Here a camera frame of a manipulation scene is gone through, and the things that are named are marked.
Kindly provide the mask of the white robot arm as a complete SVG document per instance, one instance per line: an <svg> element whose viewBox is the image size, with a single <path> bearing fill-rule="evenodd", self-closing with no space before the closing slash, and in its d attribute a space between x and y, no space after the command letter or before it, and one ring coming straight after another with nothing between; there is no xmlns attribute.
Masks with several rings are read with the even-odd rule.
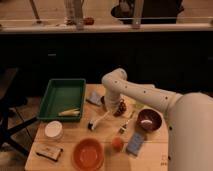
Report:
<svg viewBox="0 0 213 171"><path fill-rule="evenodd" d="M127 81L118 68L102 77L107 109L120 95L164 114L168 126L168 171L213 171L213 98L200 93L179 94Z"/></svg>

